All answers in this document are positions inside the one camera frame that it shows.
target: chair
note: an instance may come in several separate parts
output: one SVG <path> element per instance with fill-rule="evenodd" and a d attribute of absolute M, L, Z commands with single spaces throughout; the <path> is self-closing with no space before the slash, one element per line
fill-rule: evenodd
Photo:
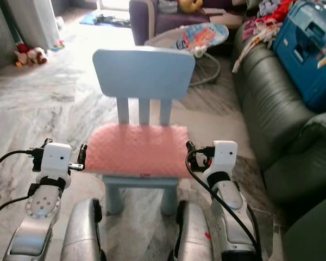
<path fill-rule="evenodd" d="M 176 128 L 171 129 L 167 127 L 170 121 L 172 99 L 181 99 L 186 95 L 195 65 L 193 55 L 188 52 L 181 52 L 173 49 L 137 46 L 133 49 L 97 50 L 93 55 L 93 63 L 102 92 L 107 96 L 117 98 L 119 122 L 117 126 L 119 132 L 123 131 L 123 129 L 125 132 L 130 132 L 132 129 L 137 130 L 138 128 L 142 129 L 143 132 L 150 132 L 150 128 L 154 128 L 148 126 L 150 99 L 161 100 L 161 127 L 157 127 L 160 128 L 159 131 L 163 131 L 164 133 L 168 131 L 169 136 L 177 130 Z M 140 126 L 129 125 L 128 98 L 139 99 Z M 96 146 L 99 146 L 99 140 L 93 141 L 95 135 L 96 131 L 91 135 L 89 147 L 87 149 L 88 161 L 86 161 L 86 169 L 90 168 L 91 171 L 101 172 L 96 168 L 104 169 L 107 167 L 106 164 L 99 167 L 99 164 L 101 165 L 104 163 L 107 157 L 102 153 L 108 153 L 105 150 L 111 149 L 104 147 L 95 149 Z M 106 140 L 107 138 L 106 136 L 101 137 L 101 139 L 106 142 L 117 142 Z M 134 150 L 134 148 L 123 147 L 120 151 L 126 153 L 127 149 Z M 117 156 L 112 155 L 112 153 L 114 153 L 114 150 L 111 150 L 108 156 L 113 156 L 115 158 L 125 157 L 121 153 Z M 91 161 L 95 158 L 100 159 L 98 161 L 98 167 L 94 166 L 94 164 L 92 165 Z M 128 174 L 127 176 L 118 176 L 119 173 L 111 172 L 102 174 L 106 174 L 106 176 L 103 176 L 103 182 L 105 183 L 106 209 L 110 214 L 118 214 L 123 210 L 124 205 L 119 188 L 126 187 L 164 189 L 165 191 L 161 201 L 161 212 L 166 215 L 172 215 L 177 207 L 178 178 L 188 177 L 185 172 L 181 173 L 182 176 L 180 177 L 176 176 L 169 178 L 140 178 L 135 177 L 137 175 L 128 176 Z"/>

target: pink cushion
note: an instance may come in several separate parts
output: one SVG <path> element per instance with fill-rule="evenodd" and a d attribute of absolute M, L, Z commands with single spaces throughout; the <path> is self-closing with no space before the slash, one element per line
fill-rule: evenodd
<path fill-rule="evenodd" d="M 111 176 L 189 178 L 186 127 L 105 125 L 88 142 L 86 171 Z"/>

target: floor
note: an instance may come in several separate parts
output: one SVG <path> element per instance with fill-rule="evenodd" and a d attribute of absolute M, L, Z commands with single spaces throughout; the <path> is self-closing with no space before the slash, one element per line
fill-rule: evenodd
<path fill-rule="evenodd" d="M 42 66 L 0 70 L 0 157 L 12 150 L 41 146 L 46 137 L 68 143 L 76 159 L 80 144 L 87 142 L 98 126 L 117 121 L 116 100 L 104 96 L 92 65 L 98 48 L 133 46 L 130 29 L 80 25 L 88 10 L 72 9 L 65 15 L 61 36 L 66 48 L 48 54 Z M 260 171 L 249 145 L 249 137 L 235 96 L 228 58 L 218 58 L 221 74 L 213 84 L 190 88 L 181 101 L 174 101 L 171 124 L 184 125 L 196 146 L 213 140 L 234 140 L 239 145 L 233 178 L 255 210 L 264 260 L 282 260 L 280 231 L 282 213 L 268 199 Z M 194 77 L 200 78 L 196 71 Z M 138 122 L 137 101 L 129 102 L 131 122 Z M 158 120 L 159 103 L 151 101 L 151 122 Z M 0 204 L 26 194 L 35 173 L 26 156 L 12 156 L 0 166 Z M 101 199 L 102 248 L 108 260 L 166 260 L 175 243 L 174 217 L 162 216 L 161 190 L 126 189 L 126 205 L 118 216 L 106 216 L 104 185 L 91 173 L 72 173 L 71 186 L 62 197 L 60 218 L 47 260 L 58 260 L 68 217 L 73 205 L 89 197 Z M 191 179 L 180 181 L 180 199 L 197 202 L 203 208 L 210 228 L 215 218 L 210 196 Z M 9 239 L 23 218 L 23 204 L 17 203 L 0 213 L 0 258 Z M 220 259 L 216 232 L 211 229 L 215 260 Z"/>

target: blue plastic box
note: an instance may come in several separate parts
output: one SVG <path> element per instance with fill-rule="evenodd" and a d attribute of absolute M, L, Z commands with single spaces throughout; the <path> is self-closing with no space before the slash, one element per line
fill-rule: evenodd
<path fill-rule="evenodd" d="M 326 111 L 326 5 L 297 2 L 280 29 L 274 51 L 308 108 Z"/>

